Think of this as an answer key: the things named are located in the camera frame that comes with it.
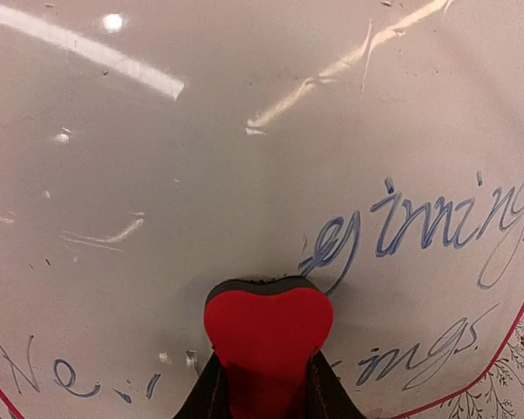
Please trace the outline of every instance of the white surface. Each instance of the white surface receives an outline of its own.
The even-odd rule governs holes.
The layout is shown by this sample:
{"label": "white surface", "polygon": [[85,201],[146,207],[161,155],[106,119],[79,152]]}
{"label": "white surface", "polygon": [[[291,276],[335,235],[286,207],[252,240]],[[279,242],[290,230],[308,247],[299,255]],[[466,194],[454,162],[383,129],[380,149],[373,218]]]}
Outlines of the white surface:
{"label": "white surface", "polygon": [[[26,417],[170,417],[185,351],[210,354],[209,289],[299,273],[319,234],[323,291],[358,237],[325,353],[364,412],[485,370],[524,301],[524,1],[360,3],[0,3],[0,345],[31,380],[35,336],[35,389],[1,350],[0,386]],[[403,199],[440,196],[448,238],[471,208],[465,247],[443,218],[422,249],[421,214],[376,255]],[[417,343],[362,383],[361,361]]]}

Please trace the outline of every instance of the cursive writing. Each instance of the cursive writing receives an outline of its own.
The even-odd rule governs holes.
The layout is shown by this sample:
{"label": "cursive writing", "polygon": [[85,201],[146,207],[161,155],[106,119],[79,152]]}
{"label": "cursive writing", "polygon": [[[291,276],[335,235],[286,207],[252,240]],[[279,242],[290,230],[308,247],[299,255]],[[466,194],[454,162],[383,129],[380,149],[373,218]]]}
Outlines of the cursive writing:
{"label": "cursive writing", "polygon": [[[483,185],[483,180],[478,175],[478,185]],[[459,250],[472,241],[480,240],[492,223],[496,223],[499,231],[505,233],[502,239],[494,246],[486,262],[479,269],[477,287],[481,290],[489,290],[495,286],[503,277],[508,266],[511,264],[516,251],[524,242],[524,181],[520,186],[512,187],[504,193],[502,187],[496,188],[492,193],[493,206],[482,223],[469,226],[468,218],[476,203],[475,197],[466,198],[460,202],[448,201],[444,196],[437,200],[414,205],[411,199],[405,198],[402,192],[396,192],[394,183],[390,178],[385,181],[388,195],[382,200],[370,206],[370,212],[375,214],[386,211],[383,226],[376,240],[375,255],[377,258],[393,256],[400,249],[403,239],[413,224],[421,220],[422,250],[428,249],[440,235],[440,243],[448,248]],[[395,227],[393,220],[398,211],[403,211],[405,217],[402,225]],[[345,230],[342,232],[344,219],[341,216],[328,221],[314,242],[313,254],[305,258],[299,264],[300,274],[309,275],[314,269],[324,268],[332,264],[342,253],[343,248],[351,243],[347,262],[339,277],[335,280],[327,294],[332,293],[347,276],[353,266],[359,243],[361,242],[362,218],[360,211],[356,210],[350,217]],[[516,243],[511,247],[508,255],[501,255],[500,249],[510,237],[516,234]],[[391,240],[387,240],[389,233],[394,233]],[[504,260],[505,264],[497,272],[487,275],[487,268],[497,255],[497,260]]]}
{"label": "cursive writing", "polygon": [[441,335],[435,340],[427,351],[427,355],[420,361],[414,362],[414,357],[417,356],[419,348],[422,346],[421,342],[416,343],[405,354],[400,356],[401,350],[396,347],[390,349],[384,354],[380,354],[380,348],[375,347],[370,350],[374,353],[373,356],[366,360],[359,362],[359,366],[366,366],[363,372],[357,379],[356,386],[362,386],[370,378],[373,377],[375,371],[382,367],[379,374],[375,375],[375,381],[380,381],[386,378],[390,372],[405,360],[405,369],[413,371],[423,366],[423,369],[414,377],[412,377],[402,387],[402,391],[410,390],[425,384],[428,380],[433,378],[446,362],[455,354],[464,352],[466,349],[472,347],[478,340],[478,333],[476,325],[488,313],[497,308],[499,304],[491,307],[489,310],[481,314],[475,321],[470,323],[467,317],[463,317],[452,323]]}
{"label": "cursive writing", "polygon": [[[16,386],[17,392],[19,394],[22,394],[22,391],[20,389],[17,375],[19,374],[27,383],[37,392],[40,393],[41,389],[38,384],[38,380],[36,375],[33,372],[33,366],[31,364],[31,343],[33,342],[34,336],[31,335],[29,338],[29,341],[27,343],[27,350],[26,350],[26,362],[27,362],[27,368],[28,373],[25,373],[19,365],[8,355],[4,347],[0,344],[0,350],[2,351],[3,357],[8,362],[8,365],[10,367],[11,375],[14,381],[14,384]],[[73,395],[78,398],[91,398],[96,396],[101,390],[102,386],[97,382],[93,388],[91,388],[90,391],[87,392],[77,392],[73,389],[73,387],[76,385],[76,370],[75,368],[66,360],[62,359],[56,359],[52,364],[52,373],[54,374],[54,379],[52,382],[54,382],[57,386],[64,389],[67,393],[70,395]],[[161,374],[154,374],[151,379],[148,382],[148,385],[146,387],[145,396],[146,399],[149,401],[153,397],[155,386],[157,385],[159,379],[161,378]],[[132,398],[130,395],[113,388],[113,391],[126,403],[131,404]]]}

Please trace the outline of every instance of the red eraser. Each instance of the red eraser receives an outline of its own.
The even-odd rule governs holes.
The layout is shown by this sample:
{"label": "red eraser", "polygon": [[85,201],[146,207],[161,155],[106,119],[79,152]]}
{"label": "red eraser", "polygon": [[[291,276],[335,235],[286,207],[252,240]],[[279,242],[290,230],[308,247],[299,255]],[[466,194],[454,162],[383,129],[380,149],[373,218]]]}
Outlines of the red eraser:
{"label": "red eraser", "polygon": [[225,370],[233,419],[302,419],[307,363],[333,321],[328,298],[303,277],[214,288],[204,324]]}

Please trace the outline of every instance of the red border line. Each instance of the red border line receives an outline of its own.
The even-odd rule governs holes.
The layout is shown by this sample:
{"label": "red border line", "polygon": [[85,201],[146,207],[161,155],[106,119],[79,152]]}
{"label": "red border line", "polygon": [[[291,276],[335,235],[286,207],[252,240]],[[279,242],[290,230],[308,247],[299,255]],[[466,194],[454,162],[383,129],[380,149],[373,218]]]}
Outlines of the red border line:
{"label": "red border line", "polygon": [[2,391],[0,388],[0,399],[2,399],[3,404],[6,405],[8,410],[14,415],[16,419],[24,419],[21,413],[19,413],[19,410],[16,409],[16,407],[13,405],[12,402],[10,402],[10,399],[8,396]]}
{"label": "red border line", "polygon": [[407,418],[409,416],[416,415],[417,413],[425,412],[425,410],[428,410],[430,408],[434,408],[435,406],[437,406],[437,405],[439,405],[441,403],[448,402],[449,400],[453,399],[457,395],[461,395],[465,391],[467,391],[470,388],[472,388],[473,386],[475,386],[489,372],[489,370],[491,369],[493,364],[499,359],[500,353],[503,352],[503,349],[505,348],[505,345],[510,340],[510,337],[513,335],[514,329],[518,326],[518,323],[521,321],[523,315],[524,315],[524,303],[522,304],[522,307],[521,307],[520,311],[518,312],[518,316],[516,316],[516,319],[514,320],[513,325],[510,327],[510,330],[508,331],[507,336],[503,340],[503,343],[501,343],[501,345],[500,345],[499,349],[497,350],[497,352],[495,353],[493,359],[491,360],[491,362],[489,362],[489,365],[487,366],[485,371],[483,371],[483,373],[481,373],[478,378],[476,378],[474,381],[472,381],[472,383],[470,383],[466,387],[462,388],[461,390],[458,390],[458,391],[452,393],[451,395],[446,395],[445,397],[443,397],[441,399],[438,399],[438,400],[436,400],[434,402],[431,402],[429,404],[426,404],[425,406],[423,406],[421,408],[413,409],[413,410],[411,410],[409,412],[402,413],[401,415],[394,416],[394,417],[392,417],[392,419],[404,419],[404,418]]}

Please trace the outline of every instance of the floral pattern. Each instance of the floral pattern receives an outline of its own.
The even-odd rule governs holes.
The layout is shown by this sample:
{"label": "floral pattern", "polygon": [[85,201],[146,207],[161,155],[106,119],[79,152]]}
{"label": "floral pattern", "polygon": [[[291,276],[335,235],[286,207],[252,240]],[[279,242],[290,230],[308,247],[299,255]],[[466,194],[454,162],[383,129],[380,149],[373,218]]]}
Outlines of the floral pattern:
{"label": "floral pattern", "polygon": [[524,313],[499,358],[469,390],[412,419],[524,419]]}

